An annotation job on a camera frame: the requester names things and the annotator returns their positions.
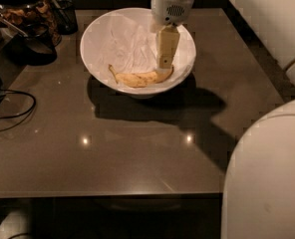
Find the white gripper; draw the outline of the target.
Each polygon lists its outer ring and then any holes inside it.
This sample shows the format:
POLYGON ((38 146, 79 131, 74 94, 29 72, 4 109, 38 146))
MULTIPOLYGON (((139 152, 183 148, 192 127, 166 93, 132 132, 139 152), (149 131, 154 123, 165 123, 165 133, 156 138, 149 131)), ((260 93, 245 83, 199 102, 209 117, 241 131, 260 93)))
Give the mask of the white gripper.
POLYGON ((176 26, 188 18, 193 3, 194 0, 150 0, 154 17, 149 25, 150 41, 156 50, 156 63, 160 69, 171 68, 180 38, 176 26), (158 24, 167 26, 159 29, 158 24))

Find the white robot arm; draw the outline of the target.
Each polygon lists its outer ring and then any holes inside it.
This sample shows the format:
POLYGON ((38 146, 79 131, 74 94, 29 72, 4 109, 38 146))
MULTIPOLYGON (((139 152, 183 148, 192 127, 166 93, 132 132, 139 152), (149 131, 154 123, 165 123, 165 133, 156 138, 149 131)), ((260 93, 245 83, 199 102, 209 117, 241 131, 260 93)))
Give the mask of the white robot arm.
MULTIPOLYGON (((295 86, 295 0, 229 0, 295 86)), ((295 239, 295 101, 258 120, 225 175, 221 239, 295 239)))

